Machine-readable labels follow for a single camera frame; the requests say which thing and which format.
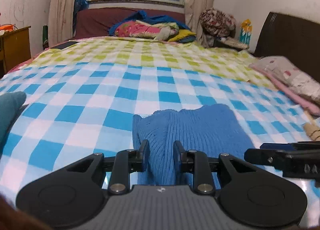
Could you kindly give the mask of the floral fabric bundle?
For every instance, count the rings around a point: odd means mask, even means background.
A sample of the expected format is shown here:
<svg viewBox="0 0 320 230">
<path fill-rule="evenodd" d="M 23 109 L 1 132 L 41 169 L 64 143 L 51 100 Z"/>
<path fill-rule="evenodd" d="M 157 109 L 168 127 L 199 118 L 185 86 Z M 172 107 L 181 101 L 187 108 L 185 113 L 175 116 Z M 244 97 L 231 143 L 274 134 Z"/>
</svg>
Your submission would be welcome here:
<svg viewBox="0 0 320 230">
<path fill-rule="evenodd" d="M 236 19 L 220 10 L 210 8 L 200 15 L 205 47 L 223 47 L 242 51 L 249 48 L 235 39 Z"/>
</svg>

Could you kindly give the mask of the pink folded blanket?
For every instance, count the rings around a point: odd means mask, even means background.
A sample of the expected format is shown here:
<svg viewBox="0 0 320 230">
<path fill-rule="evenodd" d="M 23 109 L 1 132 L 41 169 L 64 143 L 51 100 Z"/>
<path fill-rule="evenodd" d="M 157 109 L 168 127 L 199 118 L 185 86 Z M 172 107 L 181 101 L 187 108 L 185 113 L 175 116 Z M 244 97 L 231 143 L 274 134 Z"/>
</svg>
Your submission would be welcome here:
<svg viewBox="0 0 320 230">
<path fill-rule="evenodd" d="M 316 104 L 304 99 L 300 95 L 297 95 L 292 90 L 290 90 L 285 84 L 277 80 L 273 75 L 257 68 L 254 64 L 249 64 L 249 67 L 266 76 L 280 91 L 285 93 L 285 95 L 287 95 L 287 97 L 289 97 L 295 103 L 299 104 L 304 110 L 308 111 L 313 116 L 319 117 L 320 109 Z"/>
</svg>

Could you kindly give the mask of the grey pillow pink dots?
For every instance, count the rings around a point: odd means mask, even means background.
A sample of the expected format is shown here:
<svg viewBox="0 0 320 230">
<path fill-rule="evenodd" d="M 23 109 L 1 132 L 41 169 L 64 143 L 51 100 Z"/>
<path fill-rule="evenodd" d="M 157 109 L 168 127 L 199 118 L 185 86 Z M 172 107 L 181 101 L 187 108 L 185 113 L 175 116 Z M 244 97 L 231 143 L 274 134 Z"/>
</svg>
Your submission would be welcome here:
<svg viewBox="0 0 320 230">
<path fill-rule="evenodd" d="M 286 57 L 264 57 L 249 65 L 257 71 L 264 71 L 285 84 L 301 97 L 319 104 L 319 82 L 294 66 Z"/>
</svg>

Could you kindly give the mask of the left beige curtain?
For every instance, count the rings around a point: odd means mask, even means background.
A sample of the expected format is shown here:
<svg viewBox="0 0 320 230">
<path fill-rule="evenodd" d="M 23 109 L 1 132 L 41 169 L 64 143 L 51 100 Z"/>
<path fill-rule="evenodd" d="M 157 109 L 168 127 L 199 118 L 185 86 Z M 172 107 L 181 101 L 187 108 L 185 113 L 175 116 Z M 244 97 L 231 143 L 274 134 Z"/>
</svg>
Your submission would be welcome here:
<svg viewBox="0 0 320 230">
<path fill-rule="evenodd" d="M 50 1 L 48 17 L 49 46 L 55 46 L 73 36 L 74 1 Z"/>
</svg>

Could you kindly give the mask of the blue knit sweater yellow stripes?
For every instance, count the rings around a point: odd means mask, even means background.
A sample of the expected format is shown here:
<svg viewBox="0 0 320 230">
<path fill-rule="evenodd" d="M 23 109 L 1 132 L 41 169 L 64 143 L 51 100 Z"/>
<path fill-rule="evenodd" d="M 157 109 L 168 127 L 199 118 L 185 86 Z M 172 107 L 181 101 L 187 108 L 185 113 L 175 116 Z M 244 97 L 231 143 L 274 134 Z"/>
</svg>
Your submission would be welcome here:
<svg viewBox="0 0 320 230">
<path fill-rule="evenodd" d="M 191 174 L 176 179 L 173 145 L 180 141 L 185 150 L 202 151 L 209 157 L 229 153 L 238 158 L 253 143 L 238 123 L 234 112 L 224 104 L 204 105 L 199 109 L 161 110 L 132 119 L 133 147 L 148 140 L 150 156 L 147 170 L 138 174 L 138 184 L 192 184 Z"/>
</svg>

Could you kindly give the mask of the maroon headboard cushion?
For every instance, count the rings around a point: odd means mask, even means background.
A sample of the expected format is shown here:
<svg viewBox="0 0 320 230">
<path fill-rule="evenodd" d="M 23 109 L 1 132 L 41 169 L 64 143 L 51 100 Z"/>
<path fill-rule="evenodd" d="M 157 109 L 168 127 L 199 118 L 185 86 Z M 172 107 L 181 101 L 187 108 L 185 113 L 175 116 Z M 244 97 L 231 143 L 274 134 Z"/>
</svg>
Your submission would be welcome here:
<svg viewBox="0 0 320 230">
<path fill-rule="evenodd" d="M 177 21 L 185 23 L 184 13 L 151 10 L 134 9 L 124 7 L 106 7 L 92 8 L 77 13 L 74 39 L 108 36 L 109 29 L 138 12 L 145 11 L 148 16 L 168 15 Z"/>
</svg>

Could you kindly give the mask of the dark wooden bed headboard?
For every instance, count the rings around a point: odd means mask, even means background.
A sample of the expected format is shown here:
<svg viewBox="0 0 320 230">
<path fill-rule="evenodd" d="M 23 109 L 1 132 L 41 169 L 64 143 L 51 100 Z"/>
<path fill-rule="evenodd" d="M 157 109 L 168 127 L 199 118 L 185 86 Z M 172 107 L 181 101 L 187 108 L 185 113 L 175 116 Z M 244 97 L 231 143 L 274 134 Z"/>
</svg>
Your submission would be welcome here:
<svg viewBox="0 0 320 230">
<path fill-rule="evenodd" d="M 319 82 L 320 24 L 270 12 L 254 51 L 256 57 L 284 56 Z"/>
</svg>

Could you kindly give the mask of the wooden side cabinet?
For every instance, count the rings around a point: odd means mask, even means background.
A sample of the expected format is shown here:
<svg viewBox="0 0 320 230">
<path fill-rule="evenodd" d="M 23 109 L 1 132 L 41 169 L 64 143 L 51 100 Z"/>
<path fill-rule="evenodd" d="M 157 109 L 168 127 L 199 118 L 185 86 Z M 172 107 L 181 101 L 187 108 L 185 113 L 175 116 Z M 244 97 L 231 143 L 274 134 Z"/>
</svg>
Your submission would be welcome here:
<svg viewBox="0 0 320 230">
<path fill-rule="evenodd" d="M 1 35 L 3 74 L 31 58 L 29 28 L 27 26 Z"/>
</svg>

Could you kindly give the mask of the colourful floral quilt pile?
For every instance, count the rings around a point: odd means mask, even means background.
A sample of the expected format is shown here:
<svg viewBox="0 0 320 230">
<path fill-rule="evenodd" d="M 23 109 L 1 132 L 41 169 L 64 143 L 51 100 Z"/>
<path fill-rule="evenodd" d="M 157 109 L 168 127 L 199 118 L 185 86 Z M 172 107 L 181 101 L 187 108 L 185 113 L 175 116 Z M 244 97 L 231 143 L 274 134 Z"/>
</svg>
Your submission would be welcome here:
<svg viewBox="0 0 320 230">
<path fill-rule="evenodd" d="M 144 38 L 175 43 L 191 43 L 196 33 L 184 23 L 168 16 L 149 16 L 145 11 L 137 11 L 109 29 L 110 36 Z"/>
</svg>

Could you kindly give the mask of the black phone on bed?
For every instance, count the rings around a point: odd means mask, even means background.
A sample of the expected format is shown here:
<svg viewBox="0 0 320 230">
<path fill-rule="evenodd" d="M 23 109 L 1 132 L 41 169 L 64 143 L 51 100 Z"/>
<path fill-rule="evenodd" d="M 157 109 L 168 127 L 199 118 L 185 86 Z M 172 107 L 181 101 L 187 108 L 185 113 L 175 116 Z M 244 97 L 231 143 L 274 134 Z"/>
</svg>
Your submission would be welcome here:
<svg viewBox="0 0 320 230">
<path fill-rule="evenodd" d="M 64 42 L 62 44 L 56 45 L 56 46 L 52 47 L 52 49 L 63 50 L 63 49 L 66 49 L 66 48 L 68 48 L 70 46 L 73 46 L 73 45 L 75 45 L 77 43 L 79 43 L 79 42 L 70 40 L 70 41 L 66 41 L 66 42 Z"/>
</svg>

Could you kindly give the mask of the orange object on cabinet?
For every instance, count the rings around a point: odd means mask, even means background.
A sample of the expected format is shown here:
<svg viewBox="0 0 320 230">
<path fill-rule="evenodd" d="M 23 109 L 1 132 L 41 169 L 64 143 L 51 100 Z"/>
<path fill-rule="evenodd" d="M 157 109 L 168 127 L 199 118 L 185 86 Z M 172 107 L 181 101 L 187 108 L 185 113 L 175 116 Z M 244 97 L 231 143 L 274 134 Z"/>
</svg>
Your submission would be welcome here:
<svg viewBox="0 0 320 230">
<path fill-rule="evenodd" d="M 5 24 L 5 25 L 1 25 L 0 26 L 0 30 L 3 30 L 3 31 L 13 31 L 14 30 L 14 25 L 12 24 Z"/>
</svg>

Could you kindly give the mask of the teal bag behind curtain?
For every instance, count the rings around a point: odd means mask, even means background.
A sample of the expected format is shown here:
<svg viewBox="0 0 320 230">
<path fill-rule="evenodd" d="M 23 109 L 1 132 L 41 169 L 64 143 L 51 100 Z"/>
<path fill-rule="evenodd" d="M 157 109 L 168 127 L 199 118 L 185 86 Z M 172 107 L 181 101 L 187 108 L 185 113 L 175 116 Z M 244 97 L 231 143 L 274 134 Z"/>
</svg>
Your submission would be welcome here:
<svg viewBox="0 0 320 230">
<path fill-rule="evenodd" d="M 76 29 L 76 18 L 77 14 L 80 11 L 86 10 L 89 8 L 89 3 L 87 0 L 75 0 L 74 1 L 74 10 L 73 10 L 73 33 Z"/>
</svg>

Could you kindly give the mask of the blue green checkered bed sheet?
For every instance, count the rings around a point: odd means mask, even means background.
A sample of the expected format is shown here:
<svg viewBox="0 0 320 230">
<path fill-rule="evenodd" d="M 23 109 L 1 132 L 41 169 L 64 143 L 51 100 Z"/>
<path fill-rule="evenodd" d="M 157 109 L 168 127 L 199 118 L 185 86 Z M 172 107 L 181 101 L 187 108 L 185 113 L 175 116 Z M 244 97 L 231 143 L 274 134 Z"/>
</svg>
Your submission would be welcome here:
<svg viewBox="0 0 320 230">
<path fill-rule="evenodd" d="M 146 39 L 85 39 L 50 49 L 1 79 L 26 110 L 1 158 L 1 192 L 96 151 L 131 147 L 132 117 L 157 110 L 230 107 L 254 145 L 306 140 L 302 108 L 250 69 L 246 51 Z"/>
</svg>

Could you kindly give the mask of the teal fleece garment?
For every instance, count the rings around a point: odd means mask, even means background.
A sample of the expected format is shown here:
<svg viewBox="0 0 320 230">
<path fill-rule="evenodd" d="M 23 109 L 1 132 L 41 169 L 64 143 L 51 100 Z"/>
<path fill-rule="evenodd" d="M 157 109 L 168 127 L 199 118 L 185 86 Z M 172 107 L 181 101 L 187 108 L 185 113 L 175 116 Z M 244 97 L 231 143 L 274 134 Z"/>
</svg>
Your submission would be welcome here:
<svg viewBox="0 0 320 230">
<path fill-rule="evenodd" d="M 8 133 L 9 127 L 25 103 L 27 96 L 24 92 L 7 92 L 1 95 L 1 144 Z"/>
</svg>

